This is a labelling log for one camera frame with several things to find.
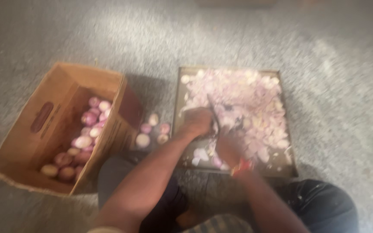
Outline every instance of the gray carpet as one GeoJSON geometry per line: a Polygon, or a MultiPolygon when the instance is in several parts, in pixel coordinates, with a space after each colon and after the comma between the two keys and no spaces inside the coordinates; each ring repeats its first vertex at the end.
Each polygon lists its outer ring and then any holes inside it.
{"type": "MultiPolygon", "coordinates": [[[[280,69],[301,178],[342,187],[362,231],[373,232],[373,1],[201,9],[192,0],[0,0],[0,143],[55,61],[95,59],[127,74],[166,120],[182,64],[280,69]]],[[[176,174],[196,203],[240,198],[217,175],[176,174]]],[[[0,181],[0,232],[85,232],[96,199],[0,181]]]]}

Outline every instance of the forearm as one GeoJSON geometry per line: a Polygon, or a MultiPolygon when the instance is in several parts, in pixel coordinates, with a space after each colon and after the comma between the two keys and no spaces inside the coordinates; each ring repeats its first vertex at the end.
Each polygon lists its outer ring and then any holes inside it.
{"type": "Polygon", "coordinates": [[[137,231],[161,198],[182,152],[194,137],[181,132],[141,161],[107,200],[96,225],[116,226],[128,233],[137,231]],[[130,220],[117,217],[120,214],[130,216],[130,220]]]}
{"type": "Polygon", "coordinates": [[[301,220],[259,174],[243,171],[237,180],[244,186],[257,226],[262,233],[309,233],[301,220]]]}

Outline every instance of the red bracelet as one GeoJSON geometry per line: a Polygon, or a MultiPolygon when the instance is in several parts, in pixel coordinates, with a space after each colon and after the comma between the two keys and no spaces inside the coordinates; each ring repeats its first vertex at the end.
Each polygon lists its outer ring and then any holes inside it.
{"type": "Polygon", "coordinates": [[[240,163],[231,169],[231,176],[235,177],[236,174],[240,173],[241,171],[253,170],[253,169],[254,169],[253,160],[245,160],[244,158],[240,158],[240,163]]]}

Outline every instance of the hand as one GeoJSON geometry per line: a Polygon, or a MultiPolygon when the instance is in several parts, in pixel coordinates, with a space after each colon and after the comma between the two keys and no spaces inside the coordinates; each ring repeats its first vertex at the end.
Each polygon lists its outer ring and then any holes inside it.
{"type": "Polygon", "coordinates": [[[210,132],[212,112],[203,107],[185,111],[185,122],[181,131],[197,137],[210,132]]]}
{"type": "Polygon", "coordinates": [[[217,151],[218,156],[224,160],[228,166],[233,168],[240,163],[240,158],[244,155],[244,153],[241,151],[234,139],[228,135],[228,133],[228,127],[224,126],[218,136],[215,151],[217,151]]]}

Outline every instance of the leg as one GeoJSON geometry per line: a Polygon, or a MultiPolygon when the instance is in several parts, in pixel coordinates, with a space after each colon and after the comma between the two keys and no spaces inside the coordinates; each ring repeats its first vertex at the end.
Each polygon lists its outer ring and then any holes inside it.
{"type": "Polygon", "coordinates": [[[279,193],[312,233],[359,232],[355,204],[332,184],[307,179],[279,193]]]}
{"type": "MultiPolygon", "coordinates": [[[[99,172],[99,208],[111,196],[124,177],[140,162],[147,153],[140,151],[122,152],[111,156],[99,172]]],[[[142,221],[140,232],[177,232],[181,231],[176,217],[187,210],[187,199],[181,192],[178,182],[171,177],[161,199],[155,208],[142,221]]]]}

